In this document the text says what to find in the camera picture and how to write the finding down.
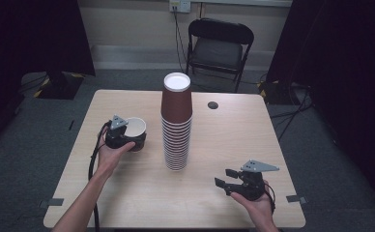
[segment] person's arm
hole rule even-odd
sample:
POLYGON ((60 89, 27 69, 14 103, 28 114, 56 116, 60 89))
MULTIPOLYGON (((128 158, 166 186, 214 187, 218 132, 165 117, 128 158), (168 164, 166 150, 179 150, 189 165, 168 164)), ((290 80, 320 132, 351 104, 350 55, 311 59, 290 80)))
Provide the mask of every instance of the person's arm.
POLYGON ((273 221, 270 199, 266 193, 255 201, 249 201, 237 192, 230 193, 230 196, 245 207, 258 232, 278 231, 273 221))
POLYGON ((110 149, 100 140, 99 161, 97 171, 84 190, 78 195, 68 210, 59 219, 52 231, 85 231, 91 214, 97 204, 101 191, 113 170, 118 165, 119 158, 134 146, 127 143, 119 149, 110 149))

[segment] brown paper cup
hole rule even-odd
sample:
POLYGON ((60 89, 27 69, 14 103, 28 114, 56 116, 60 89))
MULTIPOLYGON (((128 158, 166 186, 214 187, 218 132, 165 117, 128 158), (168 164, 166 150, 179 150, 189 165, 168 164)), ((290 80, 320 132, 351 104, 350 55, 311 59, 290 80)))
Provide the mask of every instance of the brown paper cup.
POLYGON ((173 72, 163 80, 161 115, 172 124, 182 124, 192 115, 190 78, 173 72))

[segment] stack of cups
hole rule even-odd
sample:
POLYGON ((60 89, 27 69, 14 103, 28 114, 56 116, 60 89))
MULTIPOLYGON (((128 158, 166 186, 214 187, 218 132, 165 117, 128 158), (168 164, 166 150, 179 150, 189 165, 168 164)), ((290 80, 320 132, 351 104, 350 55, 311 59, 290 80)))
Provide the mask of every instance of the stack of cups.
POLYGON ((161 100, 163 150, 166 166, 181 170, 188 162, 192 119, 190 79, 174 72, 164 78, 161 100))

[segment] person's right hand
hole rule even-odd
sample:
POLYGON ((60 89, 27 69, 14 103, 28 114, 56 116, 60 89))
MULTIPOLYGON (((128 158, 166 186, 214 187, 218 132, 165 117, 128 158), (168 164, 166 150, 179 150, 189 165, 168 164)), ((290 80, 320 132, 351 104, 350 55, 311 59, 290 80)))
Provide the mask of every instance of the person's right hand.
POLYGON ((249 201, 237 192, 230 193, 230 196, 245 207, 258 232, 278 231, 273 222, 270 198, 266 193, 255 201, 249 201))

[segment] table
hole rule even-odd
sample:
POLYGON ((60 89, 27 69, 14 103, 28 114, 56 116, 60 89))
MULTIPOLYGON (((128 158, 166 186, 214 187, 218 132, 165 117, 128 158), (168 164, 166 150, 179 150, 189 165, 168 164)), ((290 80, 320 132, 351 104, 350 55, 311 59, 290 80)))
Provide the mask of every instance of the table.
MULTIPOLYGON (((90 156, 101 126, 114 114, 140 117, 147 123, 145 147, 128 153, 106 182, 98 201, 101 227, 110 228, 249 228, 246 210, 215 186, 214 177, 227 183, 225 168, 240 170, 250 159, 280 168, 263 176, 274 189, 278 227, 305 224, 299 202, 289 203, 295 189, 274 129, 258 95, 192 93, 193 121, 187 166, 171 171, 165 166, 160 122, 161 92, 99 90, 85 116, 43 223, 53 227, 87 184, 90 156), (217 102, 210 109, 208 102, 217 102)), ((88 226, 94 226, 91 217, 88 226)))

